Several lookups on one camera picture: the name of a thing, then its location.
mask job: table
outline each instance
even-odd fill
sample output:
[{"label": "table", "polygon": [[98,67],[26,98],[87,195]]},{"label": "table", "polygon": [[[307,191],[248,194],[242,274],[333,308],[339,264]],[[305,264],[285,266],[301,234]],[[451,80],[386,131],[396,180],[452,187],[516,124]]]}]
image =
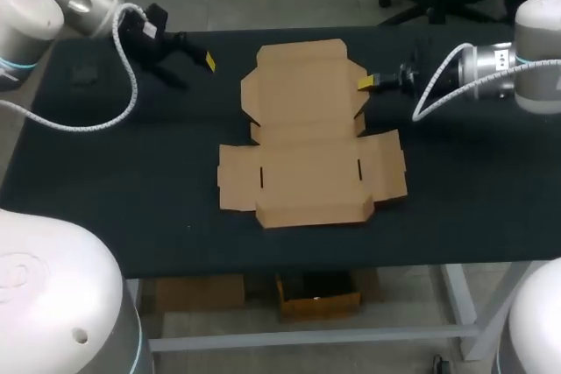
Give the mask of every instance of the table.
[{"label": "table", "polygon": [[[167,66],[188,77],[190,91],[173,91],[142,74],[134,115],[109,131],[66,134],[26,123],[0,206],[91,230],[109,246],[128,279],[445,265],[459,324],[162,339],[153,343],[156,351],[469,336],[465,356],[480,358],[528,272],[523,262],[561,255],[561,236],[556,235],[561,117],[531,116],[511,102],[457,100],[413,125],[414,104],[402,95],[384,95],[365,107],[368,133],[400,130],[407,200],[387,206],[363,225],[269,231],[251,214],[218,208],[218,145],[249,141],[239,82],[255,67],[259,47],[332,38],[341,38],[349,57],[369,71],[392,72],[417,39],[432,38],[434,51],[444,56],[459,42],[489,44],[510,40],[511,33],[501,25],[466,25],[194,34],[194,41],[213,53],[216,75],[182,57],[171,58]],[[87,83],[84,75],[92,68],[96,82]],[[61,123],[100,123],[123,109],[129,94],[107,43],[69,40],[53,52],[33,109]],[[471,300],[465,300],[469,291],[458,264],[492,261],[522,263],[513,264],[476,319]]]}]

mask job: cardboard box blank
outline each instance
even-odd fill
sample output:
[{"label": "cardboard box blank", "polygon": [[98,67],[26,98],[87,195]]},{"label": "cardboard box blank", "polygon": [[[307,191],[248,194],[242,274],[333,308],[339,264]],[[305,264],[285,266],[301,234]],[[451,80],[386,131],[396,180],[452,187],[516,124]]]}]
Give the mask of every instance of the cardboard box blank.
[{"label": "cardboard box blank", "polygon": [[264,46],[242,81],[260,146],[220,146],[220,207],[256,211],[265,228],[366,221],[407,194],[397,131],[357,138],[365,69],[341,40]]},{"label": "cardboard box blank", "polygon": [[243,275],[167,278],[156,281],[159,313],[222,310],[245,304]]}]

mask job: cardboard flap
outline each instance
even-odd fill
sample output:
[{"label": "cardboard flap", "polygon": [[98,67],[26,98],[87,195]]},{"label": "cardboard flap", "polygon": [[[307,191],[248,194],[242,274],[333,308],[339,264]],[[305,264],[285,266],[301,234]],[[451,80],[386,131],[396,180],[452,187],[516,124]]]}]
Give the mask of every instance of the cardboard flap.
[{"label": "cardboard flap", "polygon": [[341,39],[327,39],[325,41],[262,46],[257,53],[257,64],[259,67],[271,63],[278,64],[283,61],[292,64],[301,60],[329,60],[346,57],[347,46]]},{"label": "cardboard flap", "polygon": [[372,214],[356,139],[259,149],[257,217],[263,226],[363,222]]},{"label": "cardboard flap", "polygon": [[351,123],[333,122],[301,124],[277,124],[260,127],[251,123],[252,139],[260,145],[292,145],[299,142],[350,139],[360,135],[366,128],[364,114],[359,114]]},{"label": "cardboard flap", "polygon": [[405,158],[398,131],[358,139],[364,181],[374,201],[407,195]]},{"label": "cardboard flap", "polygon": [[261,188],[259,149],[220,145],[220,208],[255,210]]},{"label": "cardboard flap", "polygon": [[242,80],[242,110],[258,122],[259,114],[259,74],[257,68],[253,69]]},{"label": "cardboard flap", "polygon": [[242,108],[258,123],[260,145],[353,138],[353,119],[369,98],[357,90],[366,70],[347,59],[340,39],[263,46],[242,81]]}]

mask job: gray floor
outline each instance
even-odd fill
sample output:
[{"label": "gray floor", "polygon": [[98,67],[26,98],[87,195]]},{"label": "gray floor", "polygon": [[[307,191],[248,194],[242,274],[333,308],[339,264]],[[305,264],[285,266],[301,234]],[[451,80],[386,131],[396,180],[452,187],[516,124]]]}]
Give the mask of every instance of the gray floor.
[{"label": "gray floor", "polygon": [[[376,25],[408,7],[395,1],[388,10],[378,0],[131,0],[148,5],[157,2],[170,12],[171,31],[215,31],[248,28],[312,27],[336,25]],[[501,0],[478,5],[499,16]],[[28,105],[34,84],[8,95]],[[0,179],[18,138],[22,119],[0,110]],[[468,265],[467,277],[478,306],[482,305],[504,273],[506,265]],[[428,267],[385,268],[380,270],[386,301],[366,307],[360,316],[323,324],[322,328],[392,327],[446,323],[447,308],[439,281]],[[224,333],[266,332],[283,329],[317,328],[317,323],[280,325],[272,309],[252,308],[211,314],[168,314],[164,334],[168,337]],[[159,358],[159,374],[228,372],[294,373],[400,373],[425,374],[435,353],[455,361],[458,374],[488,374],[490,361],[461,363],[454,341],[346,344],[273,349],[166,354]]]},{"label": "gray floor", "polygon": [[[508,264],[466,265],[476,304],[485,305]],[[452,322],[442,279],[427,266],[380,269],[384,302],[369,304],[350,319],[283,324],[273,307],[250,307],[223,312],[166,314],[164,337],[227,335],[327,328],[428,326]],[[395,373],[429,374],[432,357],[440,354],[454,363],[457,374],[490,374],[491,357],[461,362],[454,340],[289,346],[227,349],[162,354],[158,374],[204,373]]]}]

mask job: yellow label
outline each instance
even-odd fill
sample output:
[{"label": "yellow label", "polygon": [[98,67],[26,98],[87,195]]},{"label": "yellow label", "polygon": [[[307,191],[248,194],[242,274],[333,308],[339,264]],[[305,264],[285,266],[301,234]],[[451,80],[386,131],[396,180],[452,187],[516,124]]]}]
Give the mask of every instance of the yellow label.
[{"label": "yellow label", "polygon": [[376,80],[374,79],[374,75],[370,74],[366,78],[362,78],[359,81],[359,91],[362,90],[362,89],[372,88],[375,83],[376,83]]},{"label": "yellow label", "polygon": [[216,72],[217,64],[214,62],[209,52],[207,52],[207,64],[209,65],[210,70],[212,70],[212,72]]}]

